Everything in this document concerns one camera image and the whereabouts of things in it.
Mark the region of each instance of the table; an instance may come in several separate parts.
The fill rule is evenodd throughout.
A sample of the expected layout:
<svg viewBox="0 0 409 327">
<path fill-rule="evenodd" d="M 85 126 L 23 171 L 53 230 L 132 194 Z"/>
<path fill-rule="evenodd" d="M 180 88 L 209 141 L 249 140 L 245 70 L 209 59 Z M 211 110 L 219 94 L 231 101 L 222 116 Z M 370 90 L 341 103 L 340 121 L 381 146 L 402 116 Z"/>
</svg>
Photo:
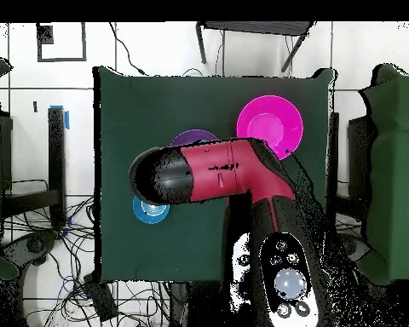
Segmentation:
<svg viewBox="0 0 409 327">
<path fill-rule="evenodd" d="M 101 97 L 102 280 L 222 279 L 226 199 L 171 205 L 164 221 L 149 226 L 133 213 L 128 173 L 141 152 L 168 146 L 187 129 L 205 129 L 219 139 L 236 136 L 239 113 L 257 96 L 282 96 L 301 113 L 304 133 L 295 154 L 324 205 L 332 69 L 307 79 L 123 77 L 104 67 L 95 75 Z M 291 177 L 291 162 L 282 164 Z"/>
</svg>

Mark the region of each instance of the metal frame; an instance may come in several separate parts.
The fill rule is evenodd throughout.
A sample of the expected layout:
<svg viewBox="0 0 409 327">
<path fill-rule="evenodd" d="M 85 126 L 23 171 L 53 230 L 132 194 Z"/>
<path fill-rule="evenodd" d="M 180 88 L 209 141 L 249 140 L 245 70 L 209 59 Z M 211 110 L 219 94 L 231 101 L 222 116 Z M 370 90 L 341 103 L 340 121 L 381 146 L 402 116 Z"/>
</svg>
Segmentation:
<svg viewBox="0 0 409 327">
<path fill-rule="evenodd" d="M 52 26 L 41 26 L 37 23 L 37 61 L 38 62 L 56 62 L 56 61 L 86 61 L 86 31 L 85 23 L 82 25 L 82 57 L 81 58 L 49 58 L 43 59 L 43 44 L 53 44 L 53 36 L 51 38 L 44 37 L 46 28 L 53 32 Z"/>
<path fill-rule="evenodd" d="M 0 134 L 2 136 L 2 167 L 3 179 L 2 189 L 8 191 L 12 187 L 11 173 L 11 133 L 13 128 L 13 120 L 8 112 L 0 114 Z"/>
<path fill-rule="evenodd" d="M 201 62 L 203 64 L 206 64 L 205 45 L 203 43 L 203 34 L 202 34 L 202 31 L 201 31 L 201 26 L 205 27 L 205 21 L 197 21 L 197 24 L 195 25 L 195 31 L 197 32 L 197 40 L 199 41 Z M 222 66 L 223 66 L 223 70 L 222 70 L 222 75 L 224 76 L 224 48 L 225 48 L 224 42 L 225 42 L 226 31 L 225 31 L 225 29 L 222 29 L 222 30 L 224 31 L 223 36 L 222 36 L 222 39 L 223 39 L 223 49 L 222 49 Z M 286 69 L 288 68 L 288 66 L 292 62 L 292 59 L 296 55 L 296 52 L 298 51 L 298 49 L 302 45 L 302 42 L 306 38 L 306 36 L 307 36 L 307 33 L 304 33 L 304 34 L 300 35 L 300 37 L 298 38 L 296 44 L 294 45 L 294 48 L 292 49 L 292 51 L 288 55 L 288 58 L 286 59 L 284 65 L 282 66 L 282 69 L 281 69 L 282 72 L 286 72 Z"/>
<path fill-rule="evenodd" d="M 4 114 L 2 131 L 3 149 L 3 189 L 12 185 L 11 175 L 11 134 L 9 124 L 12 119 Z M 53 228 L 66 224 L 65 203 L 65 159 L 64 159 L 64 120 L 61 109 L 49 109 L 49 190 L 27 194 L 4 195 L 2 200 L 2 218 L 50 207 L 50 220 Z"/>
</svg>

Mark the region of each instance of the pink plate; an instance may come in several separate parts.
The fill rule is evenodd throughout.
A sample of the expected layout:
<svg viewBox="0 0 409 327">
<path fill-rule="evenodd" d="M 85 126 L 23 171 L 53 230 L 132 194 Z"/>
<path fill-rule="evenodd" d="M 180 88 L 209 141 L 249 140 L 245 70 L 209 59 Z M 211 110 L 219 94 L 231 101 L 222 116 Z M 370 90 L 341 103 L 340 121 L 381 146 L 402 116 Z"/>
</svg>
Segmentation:
<svg viewBox="0 0 409 327">
<path fill-rule="evenodd" d="M 282 160 L 294 152 L 303 135 L 302 116 L 294 105 L 276 95 L 253 99 L 239 114 L 236 124 L 238 138 L 257 138 Z"/>
</svg>

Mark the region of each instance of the blue bowl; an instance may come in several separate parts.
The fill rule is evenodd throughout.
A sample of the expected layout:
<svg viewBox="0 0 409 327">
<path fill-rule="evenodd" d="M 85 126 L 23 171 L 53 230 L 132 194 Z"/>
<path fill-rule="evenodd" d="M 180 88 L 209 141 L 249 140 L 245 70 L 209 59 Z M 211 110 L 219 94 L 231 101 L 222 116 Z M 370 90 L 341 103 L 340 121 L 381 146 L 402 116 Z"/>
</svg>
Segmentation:
<svg viewBox="0 0 409 327">
<path fill-rule="evenodd" d="M 138 220 L 154 225 L 160 223 L 168 215 L 170 205 L 151 205 L 142 202 L 138 197 L 133 198 L 133 212 Z"/>
</svg>

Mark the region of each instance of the gray button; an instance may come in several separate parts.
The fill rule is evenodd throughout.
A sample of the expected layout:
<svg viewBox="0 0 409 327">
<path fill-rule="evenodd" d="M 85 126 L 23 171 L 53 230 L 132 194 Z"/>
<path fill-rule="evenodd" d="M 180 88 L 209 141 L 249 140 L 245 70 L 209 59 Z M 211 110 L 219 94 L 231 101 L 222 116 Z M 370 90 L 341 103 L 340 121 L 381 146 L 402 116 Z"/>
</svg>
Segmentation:
<svg viewBox="0 0 409 327">
<path fill-rule="evenodd" d="M 284 241 L 277 241 L 276 249 L 278 249 L 279 251 L 286 250 L 286 243 Z"/>
<path fill-rule="evenodd" d="M 284 300 L 295 300 L 306 293 L 306 278 L 293 268 L 284 268 L 277 273 L 274 288 Z"/>
<path fill-rule="evenodd" d="M 296 304 L 296 313 L 297 313 L 298 316 L 301 316 L 301 317 L 308 316 L 309 313 L 310 313 L 310 309 L 309 309 L 308 304 L 306 302 L 299 301 Z"/>
<path fill-rule="evenodd" d="M 278 264 L 281 263 L 281 262 L 282 262 L 282 257 L 280 257 L 279 255 L 274 255 L 273 257 L 271 257 L 270 263 L 271 263 L 273 266 L 276 266 L 276 265 L 278 265 Z"/>
<path fill-rule="evenodd" d="M 286 303 L 281 303 L 279 307 L 277 307 L 277 314 L 281 318 L 289 318 L 291 316 L 291 306 Z"/>
</svg>

